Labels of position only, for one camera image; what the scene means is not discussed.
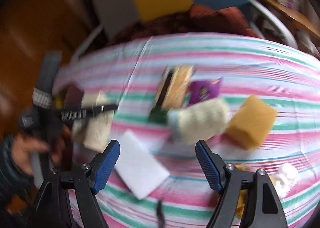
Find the purple package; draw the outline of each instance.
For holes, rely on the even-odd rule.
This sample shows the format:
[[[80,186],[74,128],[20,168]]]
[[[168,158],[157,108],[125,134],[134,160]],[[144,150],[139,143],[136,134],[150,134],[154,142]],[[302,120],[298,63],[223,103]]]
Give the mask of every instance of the purple package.
[[[219,96],[221,78],[212,81],[193,81],[189,85],[191,91],[188,106]]]

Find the brown sponge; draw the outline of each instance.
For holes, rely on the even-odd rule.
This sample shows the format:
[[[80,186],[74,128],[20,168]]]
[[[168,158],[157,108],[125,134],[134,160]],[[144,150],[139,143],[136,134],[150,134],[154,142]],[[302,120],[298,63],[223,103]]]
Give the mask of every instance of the brown sponge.
[[[277,111],[257,96],[249,96],[231,118],[226,133],[246,150],[261,146],[276,119]]]

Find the brown fabric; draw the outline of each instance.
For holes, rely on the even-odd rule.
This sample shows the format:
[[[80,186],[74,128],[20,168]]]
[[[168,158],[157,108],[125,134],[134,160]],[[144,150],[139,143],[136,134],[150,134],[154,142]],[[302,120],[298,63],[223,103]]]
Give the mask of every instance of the brown fabric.
[[[142,23],[137,22],[118,33],[108,45],[130,42],[153,35],[168,35],[189,32],[217,32],[259,38],[249,28],[244,15],[236,7],[214,11],[193,4],[187,12],[175,13]]]

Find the wooden furniture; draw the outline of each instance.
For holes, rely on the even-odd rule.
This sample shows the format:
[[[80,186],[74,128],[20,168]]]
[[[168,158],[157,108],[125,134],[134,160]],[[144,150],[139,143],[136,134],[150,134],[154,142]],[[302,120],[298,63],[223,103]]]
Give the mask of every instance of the wooden furniture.
[[[87,37],[63,0],[8,0],[0,10],[0,137],[17,132],[46,51],[62,50],[62,62]]]
[[[271,6],[272,8],[274,8],[275,10],[277,10],[278,12],[280,12],[287,19],[289,19],[295,28],[302,29],[306,31],[308,34],[320,40],[320,31],[303,14],[301,14],[296,10],[290,9],[284,5],[279,4],[276,0],[262,0],[262,1],[267,5]]]

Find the pink and green striped fabric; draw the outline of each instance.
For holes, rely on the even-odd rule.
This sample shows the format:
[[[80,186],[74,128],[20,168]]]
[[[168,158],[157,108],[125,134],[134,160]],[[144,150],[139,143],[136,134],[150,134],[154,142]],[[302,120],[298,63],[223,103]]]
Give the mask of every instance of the pink and green striped fabric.
[[[285,162],[294,165],[300,179],[281,203],[288,226],[302,227],[320,199],[320,62],[274,42],[214,33],[135,40],[96,51],[58,73],[55,92],[75,82],[86,92],[102,90],[119,102],[110,138],[131,129],[171,173],[138,201],[113,171],[97,195],[109,227],[157,227],[160,199],[166,227],[206,227],[212,215],[216,196],[194,146],[170,140],[167,126],[148,121],[165,66],[179,64],[195,66],[193,79],[222,77],[221,96],[232,113],[250,94],[278,111],[270,134],[255,151],[244,151],[223,135],[207,143],[225,162],[264,168],[270,175]],[[70,201],[81,224],[72,192]],[[235,217],[232,227],[239,223]]]

